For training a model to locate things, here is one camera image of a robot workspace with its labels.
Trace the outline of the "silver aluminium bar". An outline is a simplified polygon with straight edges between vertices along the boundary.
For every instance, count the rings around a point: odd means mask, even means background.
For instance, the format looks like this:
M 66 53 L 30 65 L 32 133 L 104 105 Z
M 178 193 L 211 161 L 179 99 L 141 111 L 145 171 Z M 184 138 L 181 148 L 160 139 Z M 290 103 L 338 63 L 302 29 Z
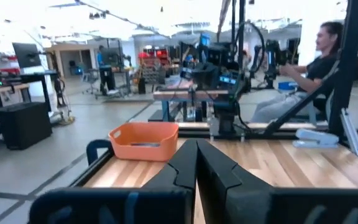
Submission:
M 347 108 L 341 109 L 341 121 L 350 149 L 358 156 L 358 132 L 353 125 Z

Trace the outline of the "black monitor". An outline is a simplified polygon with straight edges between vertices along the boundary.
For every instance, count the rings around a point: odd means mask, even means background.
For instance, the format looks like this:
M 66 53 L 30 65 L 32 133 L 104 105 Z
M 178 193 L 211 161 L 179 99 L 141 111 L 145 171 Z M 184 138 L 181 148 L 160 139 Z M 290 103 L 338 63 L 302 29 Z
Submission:
M 41 66 L 39 51 L 35 44 L 13 42 L 12 46 L 20 68 Z

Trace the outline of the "orange plastic bin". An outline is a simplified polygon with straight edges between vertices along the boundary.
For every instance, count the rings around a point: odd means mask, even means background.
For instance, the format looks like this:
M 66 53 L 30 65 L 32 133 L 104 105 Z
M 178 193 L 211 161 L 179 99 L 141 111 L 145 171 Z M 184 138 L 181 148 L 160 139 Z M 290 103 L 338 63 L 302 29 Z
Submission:
M 171 122 L 131 122 L 109 132 L 119 159 L 164 162 L 177 149 L 179 126 Z M 131 146 L 134 142 L 158 142 L 160 147 Z

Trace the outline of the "black floor cabinet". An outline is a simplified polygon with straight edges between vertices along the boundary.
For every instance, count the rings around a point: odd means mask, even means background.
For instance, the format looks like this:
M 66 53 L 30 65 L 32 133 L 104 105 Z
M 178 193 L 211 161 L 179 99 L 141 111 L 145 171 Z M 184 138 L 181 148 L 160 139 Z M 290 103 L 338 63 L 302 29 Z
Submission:
M 24 150 L 52 135 L 45 103 L 19 103 L 0 109 L 0 130 L 10 150 Z

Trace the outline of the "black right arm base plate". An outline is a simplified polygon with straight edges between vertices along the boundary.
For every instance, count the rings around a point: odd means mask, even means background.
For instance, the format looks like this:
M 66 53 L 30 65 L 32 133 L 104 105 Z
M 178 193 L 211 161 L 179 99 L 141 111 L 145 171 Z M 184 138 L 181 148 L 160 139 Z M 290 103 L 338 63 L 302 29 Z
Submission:
M 241 140 L 245 139 L 244 131 L 241 128 L 235 127 L 234 132 L 220 133 L 218 126 L 210 127 L 210 137 L 213 139 L 225 139 L 225 140 Z

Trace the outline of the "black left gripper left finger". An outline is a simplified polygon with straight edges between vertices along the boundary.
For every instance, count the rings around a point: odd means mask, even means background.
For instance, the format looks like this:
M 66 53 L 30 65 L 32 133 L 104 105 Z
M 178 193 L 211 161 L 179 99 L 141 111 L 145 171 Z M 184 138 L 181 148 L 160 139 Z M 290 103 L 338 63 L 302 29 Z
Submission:
M 30 224 L 192 224 L 197 142 L 185 141 L 141 188 L 69 187 L 37 198 Z

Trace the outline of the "wooden table blue legs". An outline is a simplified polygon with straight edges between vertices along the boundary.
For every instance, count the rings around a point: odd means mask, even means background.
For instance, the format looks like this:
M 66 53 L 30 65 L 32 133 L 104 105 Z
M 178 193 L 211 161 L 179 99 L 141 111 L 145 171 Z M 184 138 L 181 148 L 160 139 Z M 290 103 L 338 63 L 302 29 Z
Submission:
M 167 91 L 154 92 L 154 100 L 162 102 L 162 121 L 170 121 L 169 102 L 220 102 L 220 96 L 229 96 L 227 90 L 179 90 L 168 89 Z

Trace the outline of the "light grey stapler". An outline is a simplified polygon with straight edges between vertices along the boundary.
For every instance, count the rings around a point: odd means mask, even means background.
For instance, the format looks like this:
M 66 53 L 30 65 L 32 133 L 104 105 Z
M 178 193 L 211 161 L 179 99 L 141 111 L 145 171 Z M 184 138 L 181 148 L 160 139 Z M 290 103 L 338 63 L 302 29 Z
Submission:
M 339 142 L 339 138 L 334 134 L 309 129 L 298 129 L 295 136 L 298 139 L 292 144 L 300 148 L 337 148 Z

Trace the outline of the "person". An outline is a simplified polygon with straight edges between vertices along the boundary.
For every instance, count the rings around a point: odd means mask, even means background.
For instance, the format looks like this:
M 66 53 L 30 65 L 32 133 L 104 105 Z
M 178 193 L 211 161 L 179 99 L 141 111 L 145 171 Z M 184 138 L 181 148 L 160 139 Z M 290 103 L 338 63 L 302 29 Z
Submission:
M 340 22 L 321 24 L 316 39 L 316 50 L 321 52 L 321 55 L 306 66 L 289 63 L 279 66 L 279 74 L 292 78 L 298 85 L 297 90 L 259 103 L 250 122 L 268 123 L 277 119 L 317 89 L 336 62 L 342 31 L 343 25 Z
M 117 93 L 112 66 L 116 64 L 116 56 L 110 50 L 99 46 L 97 61 L 100 74 L 100 92 L 102 95 L 112 95 Z

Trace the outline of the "black desk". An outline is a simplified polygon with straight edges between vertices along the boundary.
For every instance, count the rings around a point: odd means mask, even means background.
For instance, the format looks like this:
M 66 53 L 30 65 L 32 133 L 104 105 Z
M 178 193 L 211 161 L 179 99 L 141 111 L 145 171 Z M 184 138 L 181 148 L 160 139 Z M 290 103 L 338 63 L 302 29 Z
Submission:
M 43 94 L 45 98 L 45 104 L 48 106 L 48 110 L 52 111 L 52 107 L 50 104 L 50 99 L 48 96 L 48 91 L 46 87 L 46 81 L 44 80 L 44 76 L 50 76 L 51 81 L 54 84 L 54 89 L 57 94 L 57 98 L 61 97 L 63 98 L 63 90 L 65 87 L 64 82 L 59 79 L 58 73 L 34 73 L 34 74 L 23 74 L 20 75 L 20 81 L 19 84 L 17 83 L 11 83 L 8 85 L 0 86 L 0 93 L 5 91 L 11 91 L 15 92 L 16 90 L 24 90 L 25 88 L 28 88 L 28 83 L 32 82 L 42 82 L 42 88 L 43 88 Z M 1 97 L 0 97 L 0 108 L 3 107 Z

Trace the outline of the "office chair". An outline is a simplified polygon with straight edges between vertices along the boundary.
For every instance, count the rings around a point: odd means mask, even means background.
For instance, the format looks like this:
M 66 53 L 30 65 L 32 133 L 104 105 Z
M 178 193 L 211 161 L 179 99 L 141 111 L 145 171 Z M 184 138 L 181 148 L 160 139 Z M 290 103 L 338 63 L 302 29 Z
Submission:
M 82 91 L 82 94 L 96 94 L 99 92 L 99 88 L 95 86 L 95 83 L 99 80 L 99 70 L 97 68 L 90 68 L 83 72 L 81 77 L 82 82 L 85 82 L 89 87 Z

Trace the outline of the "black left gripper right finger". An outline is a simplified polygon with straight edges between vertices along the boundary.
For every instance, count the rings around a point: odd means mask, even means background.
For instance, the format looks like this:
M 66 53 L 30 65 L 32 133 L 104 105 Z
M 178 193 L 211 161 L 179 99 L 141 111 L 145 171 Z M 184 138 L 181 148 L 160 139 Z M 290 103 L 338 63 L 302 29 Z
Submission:
M 204 139 L 197 146 L 207 223 L 358 224 L 358 157 L 345 147 Z

